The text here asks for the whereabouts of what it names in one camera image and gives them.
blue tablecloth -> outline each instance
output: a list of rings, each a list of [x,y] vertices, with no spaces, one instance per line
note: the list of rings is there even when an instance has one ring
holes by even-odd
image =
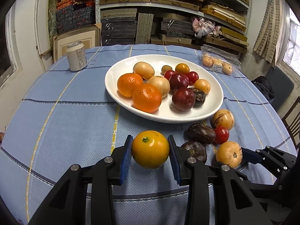
[[[86,53],[88,66],[82,71],[71,72],[63,56],[41,75],[5,134],[0,151],[0,195],[24,224],[72,164],[95,164],[109,156],[114,146],[122,146],[128,134],[135,137],[144,130],[157,130],[166,137],[173,134],[177,145],[184,143],[183,131],[190,124],[163,124],[132,114],[106,92],[104,76],[110,66],[127,57],[161,54],[201,64],[201,51],[179,46],[116,45],[88,49]],[[234,72],[233,77],[213,71],[211,74],[224,91],[221,108],[235,116],[229,140],[252,150],[269,145],[296,155],[280,118],[241,72]],[[209,119],[203,122],[210,125]],[[211,145],[207,153],[210,164],[215,156]],[[260,165],[242,164],[238,169],[252,182],[275,181]],[[214,224],[211,185],[209,190]],[[158,169],[147,170],[132,160],[126,182],[114,186],[113,195],[117,224],[184,224],[188,187],[177,185],[169,161]],[[90,199],[88,193],[86,224],[90,224]]]

plate of fruit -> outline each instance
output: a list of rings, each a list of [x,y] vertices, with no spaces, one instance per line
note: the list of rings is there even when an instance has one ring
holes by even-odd
[[[223,103],[215,77],[190,61],[139,55],[114,64],[105,75],[109,95],[130,112],[163,123],[188,123],[213,115]]]

can top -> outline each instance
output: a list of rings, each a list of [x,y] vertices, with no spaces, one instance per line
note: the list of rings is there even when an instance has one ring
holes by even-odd
[[[82,41],[77,41],[77,42],[74,42],[74,43],[68,45],[67,47],[77,46],[77,45],[79,45],[81,43],[82,43]]]

plate rim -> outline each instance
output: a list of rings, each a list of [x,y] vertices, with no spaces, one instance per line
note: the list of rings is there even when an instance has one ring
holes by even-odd
[[[163,57],[171,57],[171,58],[178,58],[178,57],[175,57],[175,56],[169,56],[169,55],[160,55],[160,54],[144,54],[144,55],[136,55],[136,56],[133,56],[133,57],[130,57],[130,58],[136,58],[136,57],[141,57],[141,56],[163,56]],[[129,106],[127,104],[125,104],[123,101],[121,101],[117,96],[115,96],[115,94],[110,90],[109,87],[107,87],[107,84],[108,84],[108,74],[110,72],[110,70],[112,69],[112,67],[114,67],[115,65],[117,64],[120,64],[122,61],[124,61],[125,59],[128,59],[128,58],[124,58],[118,62],[116,62],[115,64],[113,64],[109,70],[106,72],[105,74],[105,78],[104,78],[104,84],[105,84],[105,89],[107,90],[107,92],[109,93],[110,97],[115,100],[120,106],[124,107],[125,109],[127,109],[128,111],[132,112],[133,114],[135,115],[138,115],[142,118],[145,118],[145,119],[149,119],[149,120],[152,120],[152,121],[155,121],[155,122],[163,122],[163,123],[171,123],[171,124],[180,124],[180,123],[188,123],[188,122],[193,122],[193,121],[200,121],[200,120],[203,120],[203,119],[207,119],[208,117],[212,116],[213,114],[215,114],[221,107],[221,105],[223,104],[223,100],[220,102],[220,104],[218,105],[218,107],[216,108],[215,111],[212,111],[212,113],[209,113],[209,114],[205,114],[205,115],[202,115],[200,117],[189,117],[189,118],[170,118],[170,117],[160,117],[160,116],[157,116],[157,115],[154,115],[154,114],[151,114],[151,113],[147,113],[147,112],[143,112],[139,109],[136,109],[132,106]],[[192,64],[195,64],[196,66],[202,68],[203,70],[205,70],[207,73],[209,73],[212,77],[214,77],[209,71],[207,71],[205,68],[201,67],[200,65],[196,64],[196,63],[193,63],[191,61],[188,61],[186,59],[183,59],[183,58],[178,58],[180,60],[183,60],[183,61],[186,61],[188,63],[192,63]],[[221,84],[219,83],[219,81],[215,78],[217,84],[219,85],[219,87],[221,88],[221,92],[222,92],[222,99],[224,99],[224,92],[223,92],[223,88],[221,87]]]

white plate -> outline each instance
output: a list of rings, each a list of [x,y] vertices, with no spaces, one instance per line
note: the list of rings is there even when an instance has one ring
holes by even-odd
[[[181,112],[172,106],[172,95],[168,94],[163,98],[159,109],[154,113],[146,113],[132,107],[131,98],[123,97],[118,93],[117,81],[121,75],[132,73],[133,66],[140,61],[149,63],[154,68],[155,75],[161,75],[163,65],[170,65],[174,70],[179,63],[187,64],[191,71],[195,71],[199,74],[200,79],[207,80],[211,85],[211,90],[206,96],[204,104],[201,107],[193,107],[187,112]],[[214,76],[197,64],[167,55],[139,55],[117,62],[105,75],[105,87],[110,96],[130,112],[143,118],[163,123],[178,124],[206,119],[213,115],[221,107],[223,102],[223,90]]]

